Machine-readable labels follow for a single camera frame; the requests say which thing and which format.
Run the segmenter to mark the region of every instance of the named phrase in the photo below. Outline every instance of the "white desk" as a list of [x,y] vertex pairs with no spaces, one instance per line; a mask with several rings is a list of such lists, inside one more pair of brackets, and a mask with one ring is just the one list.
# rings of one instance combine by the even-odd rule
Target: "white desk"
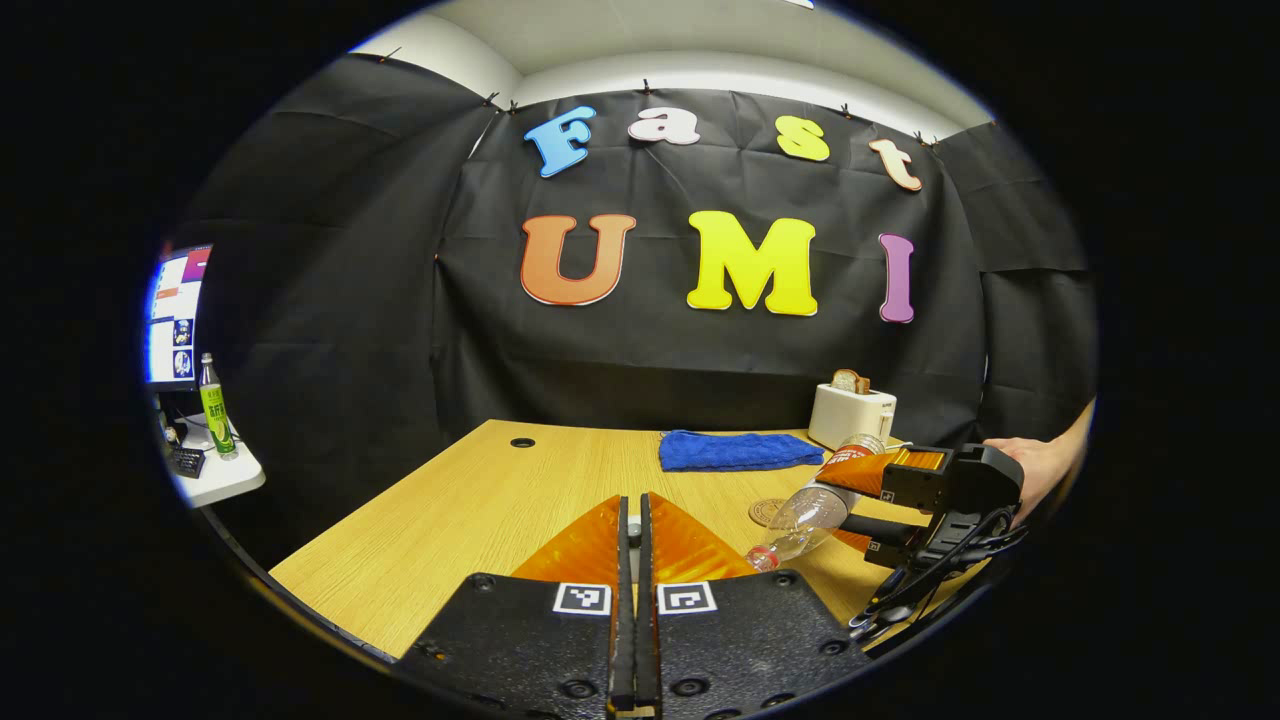
[[[189,419],[205,424],[204,413],[191,415]],[[234,424],[232,425],[232,432],[236,432]],[[214,439],[209,434],[209,430],[193,423],[187,423],[187,437],[182,441],[182,446],[205,451],[205,464],[200,469],[198,478],[184,478],[177,473],[169,473],[192,507],[200,507],[201,505],[209,505],[210,502],[218,502],[219,500],[227,500],[228,497],[257,489],[266,482],[266,475],[262,474],[262,465],[250,452],[248,446],[241,441],[236,441],[236,450],[239,451],[239,456],[236,460],[223,460],[214,448]]]

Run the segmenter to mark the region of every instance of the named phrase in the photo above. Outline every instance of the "blue letter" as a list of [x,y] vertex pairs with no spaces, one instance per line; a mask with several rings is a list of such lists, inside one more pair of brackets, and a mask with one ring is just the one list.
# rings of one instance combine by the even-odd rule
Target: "blue letter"
[[525,133],[525,140],[532,140],[538,151],[543,154],[540,174],[544,178],[581,163],[582,158],[586,158],[586,149],[575,147],[570,141],[586,142],[591,140],[591,128],[586,127],[582,120],[594,117],[594,108],[581,105]]

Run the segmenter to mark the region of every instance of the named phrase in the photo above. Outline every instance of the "keyboard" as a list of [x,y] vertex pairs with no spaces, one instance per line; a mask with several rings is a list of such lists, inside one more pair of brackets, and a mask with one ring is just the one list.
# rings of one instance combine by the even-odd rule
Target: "keyboard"
[[169,454],[169,466],[184,478],[198,478],[205,466],[205,452],[189,447],[175,447]]

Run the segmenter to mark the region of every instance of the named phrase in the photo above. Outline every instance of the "human hand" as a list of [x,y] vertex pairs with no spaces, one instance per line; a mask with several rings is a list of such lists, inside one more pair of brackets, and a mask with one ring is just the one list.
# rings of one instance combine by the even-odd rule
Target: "human hand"
[[1071,469],[1071,461],[1075,459],[1071,448],[1057,439],[1041,442],[1020,437],[991,438],[983,445],[995,447],[1023,466],[1023,506],[1014,516],[1011,527],[1015,528],[1044,500],[1053,486],[1066,477],[1066,471]]

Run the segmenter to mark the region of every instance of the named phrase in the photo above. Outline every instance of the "foam letter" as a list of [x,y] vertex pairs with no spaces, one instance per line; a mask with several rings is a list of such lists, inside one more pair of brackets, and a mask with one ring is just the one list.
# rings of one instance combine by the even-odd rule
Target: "foam letter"
[[689,217],[689,224],[701,234],[698,287],[689,293],[690,307],[724,310],[733,296],[724,290],[724,273],[733,281],[742,305],[755,307],[764,283],[773,277],[773,291],[764,306],[780,315],[813,315],[818,301],[809,292],[809,241],[817,231],[804,220],[780,218],[773,222],[756,250],[737,218],[718,210],[703,210]]
[[631,123],[627,135],[636,140],[666,140],[672,145],[692,145],[703,136],[694,132],[698,115],[680,108],[649,108],[640,110],[643,120]]
[[911,309],[911,252],[915,246],[910,240],[897,234],[881,234],[881,247],[884,249],[884,304],[881,305],[881,319],[886,323],[910,323],[915,316]]
[[787,155],[818,161],[831,158],[831,149],[818,140],[822,137],[818,123],[795,115],[782,115],[773,120],[773,127],[782,133],[778,136],[778,146]]
[[543,155],[543,169],[539,170],[539,174],[549,178],[586,158],[586,149],[577,147],[570,141],[586,142],[591,140],[591,128],[586,127],[582,120],[594,117],[594,108],[581,105],[525,133],[525,140],[532,140]]
[[630,215],[596,215],[589,223],[596,232],[595,268],[580,281],[559,274],[564,233],[577,225],[566,215],[541,215],[525,220],[529,241],[520,265],[520,284],[530,297],[547,305],[590,305],[603,300],[622,277],[622,246],[627,231],[636,227]]
[[888,173],[888,177],[893,178],[893,182],[913,192],[924,187],[920,178],[911,177],[911,173],[906,172],[906,163],[911,161],[911,156],[899,150],[892,140],[873,140],[867,145],[881,154],[881,161],[884,163],[884,172]]

